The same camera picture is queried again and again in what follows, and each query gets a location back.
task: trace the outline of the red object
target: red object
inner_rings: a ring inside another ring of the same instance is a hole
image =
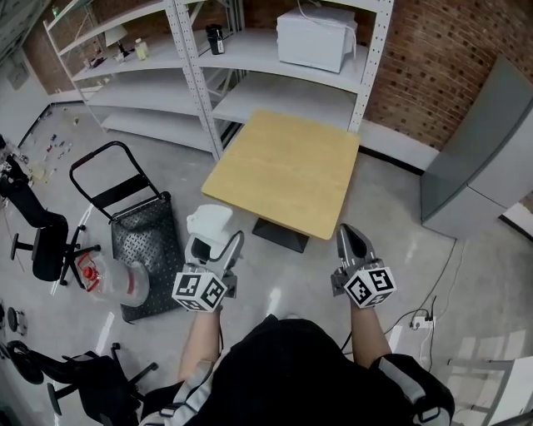
[[[83,276],[88,280],[94,280],[97,277],[97,272],[91,266],[86,266],[83,268]]]

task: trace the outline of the gray cabinet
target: gray cabinet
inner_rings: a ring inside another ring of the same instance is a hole
[[[422,224],[466,238],[533,189],[533,85],[498,57],[456,133],[421,178]]]

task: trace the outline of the electrical cable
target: electrical cable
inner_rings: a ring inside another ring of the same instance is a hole
[[[430,335],[432,336],[434,333],[435,333],[435,316],[433,315],[434,314],[434,307],[435,307],[435,300],[436,300],[436,296],[433,297],[433,301],[431,302],[431,314],[430,314],[430,318],[431,318],[431,325],[430,325],[430,330],[429,332],[427,333],[427,336],[424,340],[422,340],[422,344],[420,345],[420,351],[418,353],[418,362],[420,363],[420,365],[423,367],[424,364],[422,363],[422,351],[424,350],[424,344],[426,344],[426,341],[430,338]]]
[[[428,373],[431,372],[431,367],[433,367],[433,339],[435,338],[435,323],[433,323],[433,333],[431,333],[430,340],[430,368],[427,370]]]
[[[220,338],[220,354],[224,351],[224,335],[222,334],[222,327],[218,325],[218,337]]]
[[[433,321],[433,325],[432,325],[432,332],[430,330],[431,340],[430,340],[430,368],[428,369],[429,372],[431,372],[431,368],[433,367],[433,340],[435,338],[435,327],[436,327],[436,324],[441,320],[441,318],[447,312],[448,307],[450,306],[451,292],[453,291],[453,288],[454,288],[454,286],[456,285],[456,282],[457,282],[457,275],[459,274],[459,269],[461,268],[461,265],[463,263],[463,258],[465,256],[465,248],[466,248],[466,241],[465,241],[465,244],[463,245],[463,248],[461,250],[461,258],[459,260],[459,264],[457,265],[456,273],[454,275],[454,278],[453,278],[453,281],[451,283],[450,289],[448,290],[448,296],[446,297],[446,306],[445,306],[444,310],[442,311],[441,315],[439,316],[439,318],[437,318],[437,319],[435,318],[435,315],[434,315],[434,312],[433,312],[433,305],[435,304],[436,296],[434,297],[433,303],[431,304],[431,318],[432,318],[432,321]],[[427,337],[422,342],[422,346],[421,346],[420,354],[419,354],[419,361],[421,361],[422,348],[424,347],[424,343],[426,342],[426,340],[427,340]]]
[[[421,303],[419,309],[421,309],[426,304],[426,302],[428,301],[428,299],[431,296],[431,293],[433,293],[433,291],[435,291],[436,286],[439,284],[439,281],[441,280],[442,276],[444,275],[444,272],[446,271],[446,268],[447,268],[448,264],[450,263],[451,255],[453,255],[453,250],[456,248],[456,244],[457,244],[457,239],[455,239],[453,241],[453,246],[451,247],[450,255],[448,255],[448,259],[446,260],[446,263],[444,264],[444,268],[442,268],[442,271],[441,271],[441,274],[439,275],[439,278],[436,279],[435,284],[433,285],[433,287],[431,287],[431,290],[427,294],[427,296],[424,299],[424,301]],[[413,315],[411,317],[411,324],[413,324],[414,320],[415,320],[415,315]]]
[[[448,306],[450,306],[451,291],[453,290],[453,288],[454,288],[454,286],[456,285],[456,282],[457,282],[457,274],[459,274],[459,269],[460,269],[460,267],[461,267],[461,265],[463,263],[463,257],[465,255],[465,248],[466,248],[466,241],[465,241],[465,244],[463,245],[463,250],[461,251],[461,259],[459,260],[459,265],[457,265],[456,274],[453,277],[453,282],[451,283],[450,289],[448,290],[448,296],[446,297],[446,307],[442,311],[442,313],[439,316],[439,318],[437,318],[436,322],[441,320],[441,318],[444,316],[444,314],[448,310]]]
[[[426,309],[421,309],[421,310],[424,310],[426,312],[426,317],[429,317],[430,316],[430,312],[429,310],[426,310]],[[412,314],[412,313],[416,313],[416,312],[419,312],[421,310],[410,310],[409,312],[405,312],[404,315],[402,315],[400,318],[398,318],[398,320],[383,334],[389,334],[391,332],[392,329],[394,329],[396,327],[396,325],[401,321],[403,320],[406,316],[408,316],[409,314]],[[344,342],[344,344],[342,345],[341,347],[341,351],[343,351],[345,349],[345,347],[348,345],[348,342],[350,341],[351,339],[351,332],[350,334],[348,335],[348,337],[346,338],[346,341]],[[343,352],[344,355],[349,355],[351,354],[351,351],[350,352]]]

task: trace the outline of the black office chair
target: black office chair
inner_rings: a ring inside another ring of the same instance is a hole
[[[62,415],[59,399],[77,390],[87,416],[106,426],[138,425],[136,410],[144,396],[137,391],[136,383],[158,368],[156,363],[151,363],[133,379],[127,380],[117,357],[120,349],[117,343],[111,347],[112,358],[89,351],[74,358],[63,357],[67,361],[64,363],[30,350],[18,340],[9,342],[6,348],[15,368],[28,382],[41,384],[45,374],[59,383],[68,384],[59,390],[47,384],[57,415]]]
[[[18,241],[18,234],[13,237],[11,260],[15,259],[17,249],[30,250],[33,260],[33,274],[43,281],[56,281],[67,285],[65,275],[72,269],[74,278],[85,289],[77,272],[75,259],[90,251],[99,251],[100,245],[82,250],[77,244],[77,236],[85,225],[80,225],[74,232],[71,243],[67,243],[68,224],[64,216],[44,209],[24,180],[0,177],[0,195],[7,197],[22,213],[24,219],[33,228],[37,228],[33,245]]]
[[[11,179],[17,179],[28,183],[30,181],[27,174],[22,171],[20,165],[18,165],[17,160],[13,154],[6,157],[7,168],[5,168],[2,173]]]

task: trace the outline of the white baseboard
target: white baseboard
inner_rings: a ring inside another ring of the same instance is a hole
[[[363,120],[359,129],[361,145],[425,170],[439,151],[381,124]]]
[[[533,214],[521,203],[516,203],[503,216],[520,227],[524,232],[533,236]]]

